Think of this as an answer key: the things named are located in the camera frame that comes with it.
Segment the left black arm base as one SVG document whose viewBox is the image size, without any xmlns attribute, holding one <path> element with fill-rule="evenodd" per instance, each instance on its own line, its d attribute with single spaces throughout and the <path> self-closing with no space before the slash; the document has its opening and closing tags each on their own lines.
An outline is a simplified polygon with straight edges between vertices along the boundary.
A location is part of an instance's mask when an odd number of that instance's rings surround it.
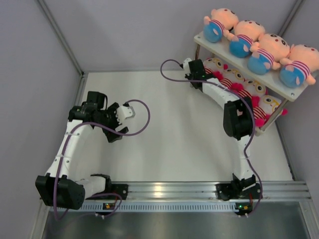
<svg viewBox="0 0 319 239">
<path fill-rule="evenodd" d="M 114 200 L 119 199 L 118 196 L 114 194 L 118 194 L 122 197 L 123 200 L 126 200 L 128 195 L 128 184 L 112 184 L 110 189 L 106 189 L 101 193 L 97 193 L 92 197 L 88 198 L 88 200 Z"/>
</svg>

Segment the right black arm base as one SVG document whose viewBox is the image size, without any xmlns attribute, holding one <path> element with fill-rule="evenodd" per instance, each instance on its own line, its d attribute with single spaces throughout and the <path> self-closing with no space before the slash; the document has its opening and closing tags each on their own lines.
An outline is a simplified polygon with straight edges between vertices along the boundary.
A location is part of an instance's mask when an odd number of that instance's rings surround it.
<svg viewBox="0 0 319 239">
<path fill-rule="evenodd" d="M 259 184 L 255 184 L 249 188 L 242 188 L 234 183 L 220 183 L 216 185 L 216 196 L 223 201 L 233 199 L 259 199 L 261 188 Z"/>
</svg>

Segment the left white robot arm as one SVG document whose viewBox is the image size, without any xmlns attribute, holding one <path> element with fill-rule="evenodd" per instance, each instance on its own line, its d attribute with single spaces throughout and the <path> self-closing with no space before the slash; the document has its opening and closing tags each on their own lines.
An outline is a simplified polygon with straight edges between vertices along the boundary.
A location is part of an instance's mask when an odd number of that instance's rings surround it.
<svg viewBox="0 0 319 239">
<path fill-rule="evenodd" d="M 107 199 L 114 187 L 110 176 L 98 172 L 97 159 L 84 159 L 83 146 L 96 125 L 109 143 L 122 139 L 127 127 L 116 128 L 135 115 L 133 108 L 124 103 L 107 105 L 108 98 L 90 91 L 87 99 L 69 111 L 67 128 L 60 149 L 45 175 L 37 176 L 35 186 L 47 206 L 78 210 L 87 198 L 98 195 Z"/>
</svg>

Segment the white doll glasses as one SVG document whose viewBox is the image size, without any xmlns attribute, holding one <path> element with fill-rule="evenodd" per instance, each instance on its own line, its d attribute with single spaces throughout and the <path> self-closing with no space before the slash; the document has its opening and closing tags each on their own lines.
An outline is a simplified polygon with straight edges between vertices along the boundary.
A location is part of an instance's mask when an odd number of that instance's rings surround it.
<svg viewBox="0 0 319 239">
<path fill-rule="evenodd" d="M 262 127 L 270 118 L 272 113 L 279 107 L 281 100 L 271 95 L 260 98 L 257 106 L 253 107 L 255 126 Z"/>
</svg>

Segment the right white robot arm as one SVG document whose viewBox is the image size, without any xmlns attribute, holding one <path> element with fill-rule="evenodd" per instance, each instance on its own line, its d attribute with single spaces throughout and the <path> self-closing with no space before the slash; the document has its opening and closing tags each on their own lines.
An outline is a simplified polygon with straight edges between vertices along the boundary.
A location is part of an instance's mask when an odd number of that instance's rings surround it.
<svg viewBox="0 0 319 239">
<path fill-rule="evenodd" d="M 223 109 L 223 128 L 235 140 L 238 156 L 233 160 L 233 193 L 243 198 L 256 184 L 255 173 L 249 165 L 249 145 L 254 133 L 254 116 L 250 98 L 241 98 L 237 93 L 222 85 L 220 81 L 204 69 L 200 59 L 187 58 L 180 65 L 194 88 L 212 98 Z"/>
</svg>

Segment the orange doll table back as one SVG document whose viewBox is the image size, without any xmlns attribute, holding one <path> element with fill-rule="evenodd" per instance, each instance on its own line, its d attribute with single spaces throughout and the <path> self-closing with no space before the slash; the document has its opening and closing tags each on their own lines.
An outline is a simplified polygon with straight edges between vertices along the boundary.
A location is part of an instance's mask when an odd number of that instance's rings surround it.
<svg viewBox="0 0 319 239">
<path fill-rule="evenodd" d="M 215 43 L 227 35 L 239 22 L 238 16 L 230 9 L 219 8 L 211 11 L 211 17 L 205 16 L 203 19 L 204 38 Z"/>
</svg>

